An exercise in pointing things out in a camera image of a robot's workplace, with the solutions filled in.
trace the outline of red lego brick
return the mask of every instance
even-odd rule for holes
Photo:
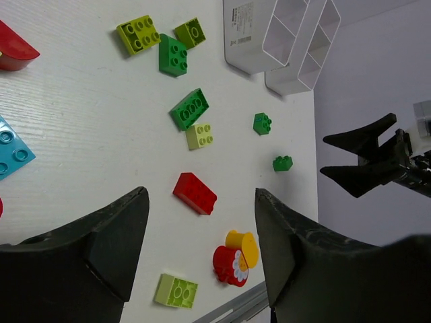
[[[241,249],[220,246],[213,255],[214,272],[219,281],[242,287],[248,279],[248,266]]]
[[[181,173],[173,194],[202,215],[210,215],[217,201],[217,195],[193,173]]]
[[[0,20],[0,69],[18,71],[37,58],[39,52]]]

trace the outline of light green lego brick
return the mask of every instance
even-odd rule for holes
[[[192,308],[198,284],[162,274],[154,300],[166,306]]]
[[[186,131],[187,143],[189,149],[198,149],[213,143],[211,125],[209,123],[194,124]]]
[[[196,47],[206,39],[197,18],[179,25],[175,28],[175,34],[178,40],[186,45],[187,49]]]
[[[119,25],[117,32],[130,55],[136,55],[160,42],[160,35],[148,15]]]

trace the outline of table surface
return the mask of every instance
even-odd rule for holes
[[[36,154],[0,182],[0,244],[16,244],[103,207],[137,186],[150,192],[150,217],[131,301],[122,323],[192,322],[264,280],[261,261],[243,288],[222,286],[213,251],[231,229],[256,234],[255,188],[267,188],[317,220],[312,92],[281,99],[263,74],[247,76],[224,60],[222,1],[0,0],[6,24],[41,56],[0,73],[0,114]],[[189,51],[178,79],[158,71],[158,48],[127,58],[117,25],[149,14],[160,33],[198,17],[207,40]],[[169,110],[200,87],[210,104],[199,122],[214,142],[189,151]],[[253,116],[273,121],[253,131]],[[276,174],[272,160],[291,155]],[[172,195],[181,172],[195,173],[217,195],[198,216]],[[196,281],[192,310],[152,301],[161,273]]]

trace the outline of olive green lego brick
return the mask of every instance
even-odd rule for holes
[[[213,143],[211,125],[209,123],[194,124],[186,131],[186,138],[190,150],[211,145]]]
[[[192,308],[198,284],[162,274],[154,300],[166,306]]]
[[[294,165],[294,161],[290,156],[278,156],[272,162],[275,172],[287,172]]]
[[[177,127],[186,131],[209,108],[201,89],[196,89],[178,103],[169,113]]]
[[[160,34],[159,71],[178,77],[187,73],[186,46],[172,37]]]
[[[136,55],[160,42],[160,35],[148,15],[117,26],[117,32],[130,55]]]
[[[187,49],[196,47],[206,39],[197,18],[175,28],[175,34],[178,40],[186,45]]]
[[[268,135],[271,131],[272,120],[265,113],[256,113],[253,129],[260,135]]]

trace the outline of gray wall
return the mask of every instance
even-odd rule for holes
[[[342,19],[343,11],[354,17],[347,3],[353,10],[363,3],[340,1],[346,2],[339,4]],[[339,30],[314,91],[319,169],[356,163],[354,155],[324,144],[325,135],[362,127],[389,112],[397,115],[396,127],[406,129],[414,122],[412,104],[431,99],[431,1],[395,7],[378,15],[369,11],[368,19]],[[402,186],[379,186],[355,199],[318,173],[318,192],[319,222],[351,238],[382,245],[431,234],[431,199]]]

